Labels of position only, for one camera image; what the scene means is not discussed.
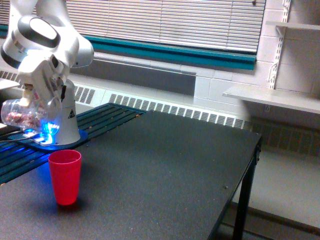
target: table surface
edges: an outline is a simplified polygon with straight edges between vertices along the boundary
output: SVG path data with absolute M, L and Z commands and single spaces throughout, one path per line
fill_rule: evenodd
M 147 112 L 77 148 L 75 205 L 56 205 L 47 163 L 1 186 L 1 238 L 205 240 L 260 138 Z

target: warning label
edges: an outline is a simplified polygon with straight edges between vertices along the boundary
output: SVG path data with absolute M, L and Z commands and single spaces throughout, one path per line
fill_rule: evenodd
M 76 115 L 75 115 L 75 112 L 71 109 L 71 112 L 69 113 L 69 117 L 68 119 L 72 119 L 74 118 Z

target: table leg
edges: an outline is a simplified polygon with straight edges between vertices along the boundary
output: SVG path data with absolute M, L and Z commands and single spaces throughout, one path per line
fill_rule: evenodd
M 241 240 L 244 233 L 250 193 L 257 164 L 257 154 L 255 154 L 254 158 L 242 180 L 232 240 Z

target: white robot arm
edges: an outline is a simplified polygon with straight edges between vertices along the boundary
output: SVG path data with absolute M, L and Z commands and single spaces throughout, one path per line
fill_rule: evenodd
M 41 145 L 79 140 L 70 68 L 89 65 L 93 47 L 72 26 L 64 0 L 11 0 L 2 58 L 18 69 L 25 88 L 21 99 L 7 100 L 4 123 L 41 133 Z

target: white wall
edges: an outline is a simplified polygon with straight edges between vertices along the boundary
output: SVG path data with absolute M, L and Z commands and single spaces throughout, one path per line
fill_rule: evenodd
M 245 102 L 222 96 L 234 85 L 250 84 L 268 87 L 268 75 L 278 45 L 278 33 L 266 21 L 281 21 L 282 0 L 267 0 L 257 63 L 253 71 L 220 67 L 196 67 L 163 61 L 141 59 L 96 52 L 97 59 L 176 73 L 196 73 L 193 104 L 229 113 L 253 116 L 296 126 L 320 129 L 320 115 L 280 107 L 265 112 L 263 104 Z M 319 0 L 291 0 L 290 22 L 320 25 Z M 320 96 L 320 31 L 288 29 L 280 61 L 277 89 Z

